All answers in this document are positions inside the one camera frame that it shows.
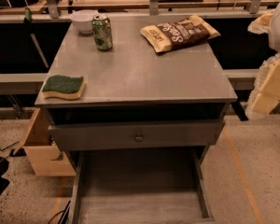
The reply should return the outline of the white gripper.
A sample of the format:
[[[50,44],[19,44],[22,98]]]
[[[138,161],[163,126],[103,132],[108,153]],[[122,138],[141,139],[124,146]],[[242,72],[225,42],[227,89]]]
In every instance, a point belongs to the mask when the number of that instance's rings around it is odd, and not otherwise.
[[[269,34],[274,9],[269,10],[252,21],[247,31],[252,34]],[[256,116],[268,115],[280,102],[280,57],[271,58],[259,69],[255,88],[249,97],[249,111]]]

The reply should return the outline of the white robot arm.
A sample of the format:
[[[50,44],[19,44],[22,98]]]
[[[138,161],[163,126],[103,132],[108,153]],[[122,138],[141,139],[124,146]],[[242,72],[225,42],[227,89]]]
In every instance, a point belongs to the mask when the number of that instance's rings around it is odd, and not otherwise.
[[[259,68],[245,110],[250,119],[261,119],[280,103],[280,3],[273,11],[252,21],[248,31],[258,35],[267,34],[269,47],[276,51]]]

